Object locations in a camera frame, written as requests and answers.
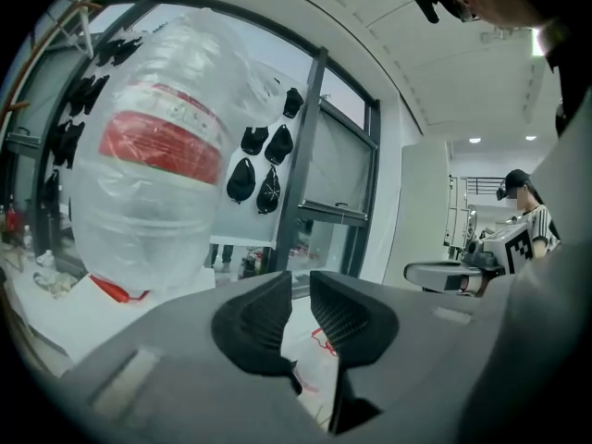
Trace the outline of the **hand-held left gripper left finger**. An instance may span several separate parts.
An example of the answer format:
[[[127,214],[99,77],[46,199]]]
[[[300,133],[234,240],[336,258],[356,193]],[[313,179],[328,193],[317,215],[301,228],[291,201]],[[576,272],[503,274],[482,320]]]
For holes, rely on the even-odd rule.
[[[281,353],[287,272],[165,302],[91,352],[64,382],[102,443],[320,443]]]

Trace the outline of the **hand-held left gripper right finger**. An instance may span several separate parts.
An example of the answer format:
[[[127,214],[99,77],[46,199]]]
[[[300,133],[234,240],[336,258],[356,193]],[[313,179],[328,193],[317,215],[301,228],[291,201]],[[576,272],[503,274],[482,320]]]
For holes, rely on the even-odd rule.
[[[483,300],[320,271],[310,298],[339,364],[329,430],[309,442],[484,442]]]

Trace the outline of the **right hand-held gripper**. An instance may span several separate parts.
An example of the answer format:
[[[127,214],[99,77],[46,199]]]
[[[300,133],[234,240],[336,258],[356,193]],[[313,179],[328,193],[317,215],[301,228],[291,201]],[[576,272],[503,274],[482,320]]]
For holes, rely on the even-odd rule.
[[[439,293],[478,293],[482,276],[495,278],[519,272],[533,258],[528,227],[524,223],[472,241],[462,262],[411,263],[403,270],[404,278],[424,290]]]

